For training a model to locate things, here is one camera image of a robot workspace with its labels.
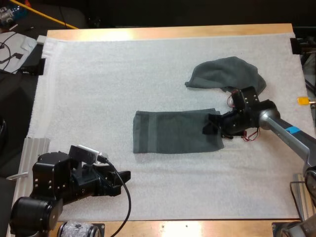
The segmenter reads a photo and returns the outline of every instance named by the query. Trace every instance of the wooden table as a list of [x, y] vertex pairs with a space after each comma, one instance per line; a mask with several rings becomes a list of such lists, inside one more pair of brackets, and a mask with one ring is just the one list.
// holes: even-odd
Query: wooden table
[[[291, 24], [86, 29], [48, 31], [47, 36], [60, 40], [119, 41], [168, 39], [208, 36], [242, 36], [292, 33]], [[292, 220], [191, 220], [191, 221], [128, 221], [118, 237], [271, 237], [272, 222]], [[121, 222], [104, 222], [106, 237]], [[55, 237], [61, 223], [51, 233]]]

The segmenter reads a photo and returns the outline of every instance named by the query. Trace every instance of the yellow cable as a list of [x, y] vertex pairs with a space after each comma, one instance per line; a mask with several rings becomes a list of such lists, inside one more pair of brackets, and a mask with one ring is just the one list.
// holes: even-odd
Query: yellow cable
[[45, 18], [47, 18], [47, 19], [49, 19], [49, 20], [52, 20], [52, 21], [54, 21], [54, 22], [57, 22], [57, 23], [59, 23], [59, 24], [61, 24], [61, 25], [66, 25], [66, 26], [68, 26], [68, 27], [71, 28], [71, 29], [78, 29], [78, 28], [75, 27], [75, 26], [69, 25], [69, 24], [67, 24], [67, 23], [65, 24], [65, 22], [62, 22], [62, 21], [60, 21], [60, 20], [57, 20], [57, 19], [55, 19], [55, 18], [53, 18], [53, 17], [51, 17], [51, 16], [47, 16], [46, 14], [41, 13], [40, 11], [36, 11], [35, 9], [33, 9], [33, 8], [29, 7], [29, 6], [26, 6], [26, 5], [20, 3], [20, 2], [18, 2], [18, 1], [16, 1], [16, 0], [10, 0], [10, 2], [12, 2], [12, 3], [14, 3], [14, 4], [17, 4], [17, 5], [21, 6], [21, 7], [24, 7], [24, 8], [26, 8], [26, 9], [28, 9], [29, 11], [32, 11], [32, 12], [34, 12], [34, 13], [36, 13], [36, 14], [42, 16], [42, 17], [45, 17]]

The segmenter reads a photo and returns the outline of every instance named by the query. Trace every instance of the folded gray towel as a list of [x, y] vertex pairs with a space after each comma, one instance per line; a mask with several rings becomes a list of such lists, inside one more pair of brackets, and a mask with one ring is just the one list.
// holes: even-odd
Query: folded gray towel
[[221, 58], [197, 65], [187, 87], [221, 88], [232, 92], [234, 89], [255, 87], [258, 94], [266, 88], [265, 80], [258, 69], [237, 57]]
[[137, 111], [133, 121], [134, 153], [213, 152], [224, 147], [220, 133], [204, 135], [215, 109], [183, 112]]

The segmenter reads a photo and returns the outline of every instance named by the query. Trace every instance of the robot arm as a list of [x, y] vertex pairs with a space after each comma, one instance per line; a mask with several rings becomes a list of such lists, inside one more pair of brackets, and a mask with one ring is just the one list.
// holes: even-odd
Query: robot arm
[[[203, 133], [221, 132], [225, 137], [240, 136], [251, 127], [271, 130], [305, 163], [305, 185], [316, 205], [316, 139], [280, 118], [276, 105], [260, 102], [254, 87], [232, 92], [233, 110], [222, 115], [209, 115]], [[316, 236], [316, 215], [300, 223], [291, 223], [278, 233], [282, 237]]]
[[[96, 165], [100, 162], [109, 165]], [[63, 205], [88, 196], [117, 196], [129, 179], [130, 171], [117, 172], [101, 153], [83, 146], [71, 146], [69, 154], [43, 154], [33, 166], [31, 195], [13, 205], [10, 231], [16, 237], [48, 236]]]

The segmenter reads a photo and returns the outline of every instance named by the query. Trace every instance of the red wire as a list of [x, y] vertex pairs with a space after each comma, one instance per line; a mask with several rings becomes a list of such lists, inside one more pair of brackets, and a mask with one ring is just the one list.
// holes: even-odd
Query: red wire
[[243, 132], [243, 136], [242, 136], [242, 139], [245, 141], [245, 142], [252, 142], [254, 140], [256, 140], [258, 137], [260, 137], [260, 128], [257, 128], [257, 131], [255, 131], [254, 133], [250, 134], [248, 137], [247, 137], [247, 131], [244, 131]]
[[227, 98], [227, 105], [228, 105], [228, 107], [230, 107], [230, 108], [234, 108], [235, 107], [235, 105], [233, 104], [233, 103], [231, 103], [231, 104], [229, 104], [229, 99], [231, 98], [231, 96], [233, 95], [233, 94], [235, 94], [235, 93], [237, 93], [239, 90], [233, 90], [232, 91], [232, 93], [231, 93], [231, 95]]

